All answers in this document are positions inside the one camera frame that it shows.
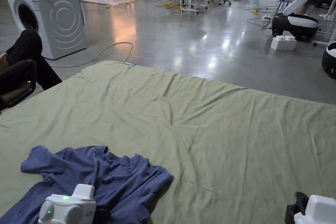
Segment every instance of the mattress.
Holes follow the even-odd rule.
[[[103,61],[0,116],[0,215],[41,180],[32,147],[107,145],[174,177],[152,223],[283,223],[296,191],[336,197],[336,107]]]

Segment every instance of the blue t-shirt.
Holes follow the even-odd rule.
[[[77,184],[94,186],[97,205],[111,209],[108,223],[143,223],[150,217],[148,207],[155,194],[174,178],[139,154],[117,157],[107,146],[66,148],[56,154],[36,146],[21,171],[40,173],[43,181],[0,218],[1,224],[37,223],[46,197],[72,195]]]

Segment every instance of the white washing machine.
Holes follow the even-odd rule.
[[[42,56],[58,59],[86,48],[79,0],[8,0],[19,32],[40,34]]]

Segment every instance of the t-shirt sleeve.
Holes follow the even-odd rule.
[[[21,164],[21,171],[27,173],[64,173],[67,162],[61,152],[51,153],[42,145],[32,148],[28,158]]]
[[[159,172],[157,176],[154,176],[142,189],[139,199],[136,203],[136,215],[140,223],[145,223],[150,217],[148,208],[152,203],[155,195],[163,187],[169,186],[174,177],[163,167],[153,166],[158,168]]]

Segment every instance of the concrete floor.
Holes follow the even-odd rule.
[[[250,0],[254,6],[276,0]],[[105,47],[122,41],[134,44],[127,60],[132,64],[199,76],[290,97],[336,104],[336,81],[321,68],[324,47],[298,42],[294,51],[274,51],[270,30],[247,23],[256,17],[250,5],[210,3],[195,18],[156,7],[159,1],[137,1],[124,6],[82,3],[86,20],[86,50],[49,61],[75,65],[94,58]],[[0,52],[18,37],[6,0],[0,0]],[[312,15],[326,10],[313,10]],[[251,20],[260,23],[260,19]],[[75,68],[55,68],[61,79],[102,60],[124,61],[130,45],[104,51],[92,63]]]

